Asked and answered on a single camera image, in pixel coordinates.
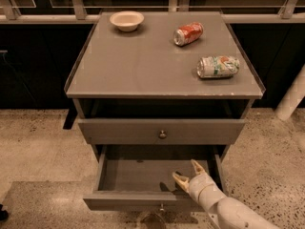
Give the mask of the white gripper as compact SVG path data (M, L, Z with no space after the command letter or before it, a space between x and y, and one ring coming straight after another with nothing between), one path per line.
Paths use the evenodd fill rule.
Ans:
M202 208L212 208L226 195L218 188L214 180L206 174L206 170L195 160L191 160L196 177L191 181L188 177L173 172L174 181Z

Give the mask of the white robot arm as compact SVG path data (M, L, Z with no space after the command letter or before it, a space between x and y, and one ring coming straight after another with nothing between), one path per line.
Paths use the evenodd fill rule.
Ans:
M235 198L226 196L194 159L193 178L173 172L173 179L207 213L214 229L280 229Z

